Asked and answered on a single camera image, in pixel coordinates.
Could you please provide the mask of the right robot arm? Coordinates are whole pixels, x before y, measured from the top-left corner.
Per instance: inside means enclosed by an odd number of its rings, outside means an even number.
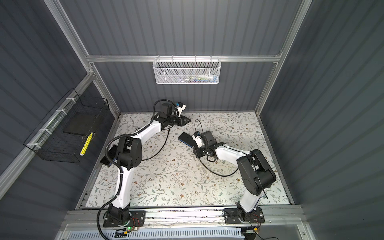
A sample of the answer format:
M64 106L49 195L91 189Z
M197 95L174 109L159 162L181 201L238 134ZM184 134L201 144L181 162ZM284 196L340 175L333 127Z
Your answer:
M198 159L205 156L227 161L235 165L240 172L245 191L237 202L236 215L239 221L264 223L259 202L261 198L267 197L265 189L270 188L277 177L263 153L258 149L243 151L223 142L218 143L210 131L195 132L192 139L196 143L193 152Z

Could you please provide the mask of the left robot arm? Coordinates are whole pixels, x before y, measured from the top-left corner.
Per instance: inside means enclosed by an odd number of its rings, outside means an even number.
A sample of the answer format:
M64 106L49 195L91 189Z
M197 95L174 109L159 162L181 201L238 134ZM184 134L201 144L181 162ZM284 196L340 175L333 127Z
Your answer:
M112 138L105 148L105 158L119 169L115 196L101 208L108 207L107 216L120 224L129 221L130 190L136 168L143 161L143 144L159 132L174 125L183 127L191 120L182 115L186 105L161 99L153 105L149 123L131 134Z

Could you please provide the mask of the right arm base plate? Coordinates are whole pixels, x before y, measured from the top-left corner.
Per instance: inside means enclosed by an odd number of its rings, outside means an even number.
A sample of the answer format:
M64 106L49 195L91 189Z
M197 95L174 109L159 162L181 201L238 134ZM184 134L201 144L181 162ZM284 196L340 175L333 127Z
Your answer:
M222 215L227 225L235 224L263 224L265 217L260 207L256 207L251 212L246 213L240 209L226 208L222 210Z

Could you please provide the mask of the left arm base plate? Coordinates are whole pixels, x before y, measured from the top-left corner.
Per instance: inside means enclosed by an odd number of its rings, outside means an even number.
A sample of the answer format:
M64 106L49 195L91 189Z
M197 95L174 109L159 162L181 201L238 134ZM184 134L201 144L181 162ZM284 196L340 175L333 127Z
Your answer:
M146 211L125 211L123 213L106 212L103 216L103 227L142 227L146 219Z

